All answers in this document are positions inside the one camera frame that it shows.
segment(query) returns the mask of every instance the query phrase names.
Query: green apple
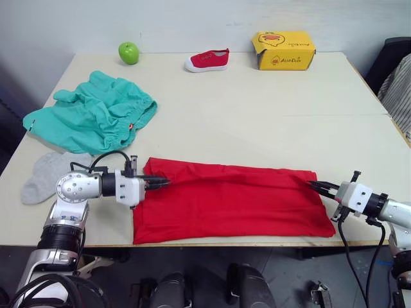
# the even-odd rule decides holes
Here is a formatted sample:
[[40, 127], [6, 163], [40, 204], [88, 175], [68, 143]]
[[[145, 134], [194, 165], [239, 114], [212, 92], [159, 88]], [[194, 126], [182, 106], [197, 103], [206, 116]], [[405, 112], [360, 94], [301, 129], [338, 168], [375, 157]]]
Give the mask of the green apple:
[[118, 46], [118, 53], [122, 61], [127, 64], [136, 64], [139, 61], [139, 49], [134, 43], [125, 42]]

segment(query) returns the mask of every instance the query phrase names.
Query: yellow box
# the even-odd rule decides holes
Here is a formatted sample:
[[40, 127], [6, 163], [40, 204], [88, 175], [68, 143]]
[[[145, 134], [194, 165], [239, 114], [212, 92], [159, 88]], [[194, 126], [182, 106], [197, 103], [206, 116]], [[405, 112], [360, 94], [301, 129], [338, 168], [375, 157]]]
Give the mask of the yellow box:
[[304, 31], [258, 32], [252, 39], [262, 70], [305, 70], [315, 46]]

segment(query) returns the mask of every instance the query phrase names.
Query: floor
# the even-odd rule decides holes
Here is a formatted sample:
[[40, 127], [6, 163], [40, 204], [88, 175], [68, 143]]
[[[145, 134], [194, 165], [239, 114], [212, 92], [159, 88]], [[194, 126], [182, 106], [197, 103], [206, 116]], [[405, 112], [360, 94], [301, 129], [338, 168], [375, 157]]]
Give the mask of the floor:
[[[15, 291], [26, 260], [33, 248], [0, 246], [0, 286]], [[353, 252], [356, 270], [365, 283], [374, 250]], [[388, 272], [392, 257], [383, 247], [374, 268], [371, 307], [386, 308], [389, 301]], [[307, 286], [320, 280], [330, 289], [334, 308], [363, 308], [365, 304], [344, 254], [300, 261], [292, 248], [133, 248], [130, 258], [94, 270], [92, 279], [108, 294], [113, 308], [130, 305], [131, 285], [142, 278], [160, 279], [180, 271], [193, 277], [195, 307], [228, 306], [223, 300], [225, 271], [232, 262], [247, 263], [266, 278], [278, 308], [314, 308]], [[390, 278], [395, 289], [395, 281]]]

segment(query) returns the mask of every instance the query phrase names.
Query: red sneaker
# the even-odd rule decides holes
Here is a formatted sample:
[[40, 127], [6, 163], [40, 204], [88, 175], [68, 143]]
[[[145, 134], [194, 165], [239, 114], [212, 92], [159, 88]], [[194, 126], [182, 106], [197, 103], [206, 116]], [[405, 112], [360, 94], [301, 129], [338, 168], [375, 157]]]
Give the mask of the red sneaker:
[[229, 53], [228, 48], [226, 50], [206, 51], [188, 58], [184, 67], [193, 73], [223, 71], [227, 68]]

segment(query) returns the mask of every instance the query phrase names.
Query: table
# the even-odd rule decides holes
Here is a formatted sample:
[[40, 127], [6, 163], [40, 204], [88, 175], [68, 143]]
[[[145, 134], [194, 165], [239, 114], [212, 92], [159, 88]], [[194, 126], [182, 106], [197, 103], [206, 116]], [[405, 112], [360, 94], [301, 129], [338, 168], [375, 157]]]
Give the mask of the table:
[[[307, 169], [339, 184], [354, 170], [377, 193], [411, 200], [410, 148], [385, 109], [342, 53], [317, 53], [307, 71], [259, 71], [256, 57], [232, 53], [223, 72], [193, 74], [188, 54], [142, 54], [137, 65], [117, 55], [76, 55], [57, 83], [74, 90], [94, 70], [138, 84], [159, 104], [148, 125], [125, 149], [148, 157], [210, 164]], [[53, 98], [45, 106], [53, 105]], [[36, 245], [55, 197], [22, 205], [20, 190], [35, 161], [58, 150], [26, 134], [0, 178], [0, 244]], [[121, 157], [102, 160], [122, 168]], [[86, 246], [131, 246], [132, 213], [113, 198], [91, 200]], [[324, 200], [328, 215], [337, 205]], [[376, 244], [379, 228], [350, 216], [344, 224], [354, 245]], [[321, 237], [207, 237], [143, 246], [340, 246]]]

